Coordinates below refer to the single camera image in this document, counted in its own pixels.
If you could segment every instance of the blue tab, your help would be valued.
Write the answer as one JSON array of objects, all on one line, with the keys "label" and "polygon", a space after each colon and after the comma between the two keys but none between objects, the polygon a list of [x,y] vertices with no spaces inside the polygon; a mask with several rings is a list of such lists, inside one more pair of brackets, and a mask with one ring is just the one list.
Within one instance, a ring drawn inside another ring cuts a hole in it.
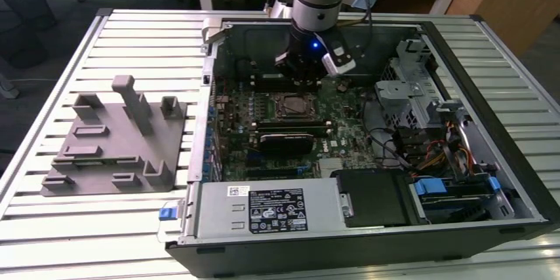
[{"label": "blue tab", "polygon": [[447,193],[444,181],[439,178],[423,178],[413,183],[413,187],[419,196],[427,193]]},{"label": "blue tab", "polygon": [[501,189],[501,185],[500,185],[500,182],[497,181],[497,178],[491,176],[488,178],[488,182],[489,182],[489,186],[493,189],[493,192],[497,192]]},{"label": "blue tab", "polygon": [[159,220],[160,221],[171,221],[177,219],[177,208],[161,208],[159,210]]},{"label": "blue tab", "polygon": [[424,195],[427,193],[427,190],[424,189],[424,185],[421,185],[420,181],[413,183],[413,188],[416,189],[416,194],[419,196]]}]

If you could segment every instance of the warning label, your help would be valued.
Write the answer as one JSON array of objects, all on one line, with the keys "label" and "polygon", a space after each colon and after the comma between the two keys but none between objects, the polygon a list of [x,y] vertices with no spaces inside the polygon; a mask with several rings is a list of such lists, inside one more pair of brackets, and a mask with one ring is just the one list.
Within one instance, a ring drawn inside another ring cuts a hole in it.
[{"label": "warning label", "polygon": [[307,231],[304,190],[249,191],[248,215],[253,234]]}]

